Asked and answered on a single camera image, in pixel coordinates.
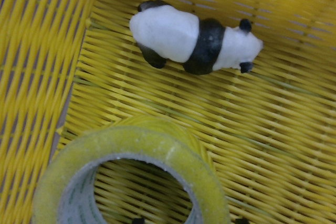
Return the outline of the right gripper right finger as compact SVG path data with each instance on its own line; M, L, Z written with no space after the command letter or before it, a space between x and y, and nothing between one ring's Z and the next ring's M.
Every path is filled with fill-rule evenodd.
M249 224L249 220L247 218L236 218L235 224Z

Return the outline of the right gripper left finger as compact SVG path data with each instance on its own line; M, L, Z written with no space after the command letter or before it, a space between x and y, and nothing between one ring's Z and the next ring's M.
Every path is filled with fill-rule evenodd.
M134 218L131 223L132 224L145 224L145 219L143 217Z

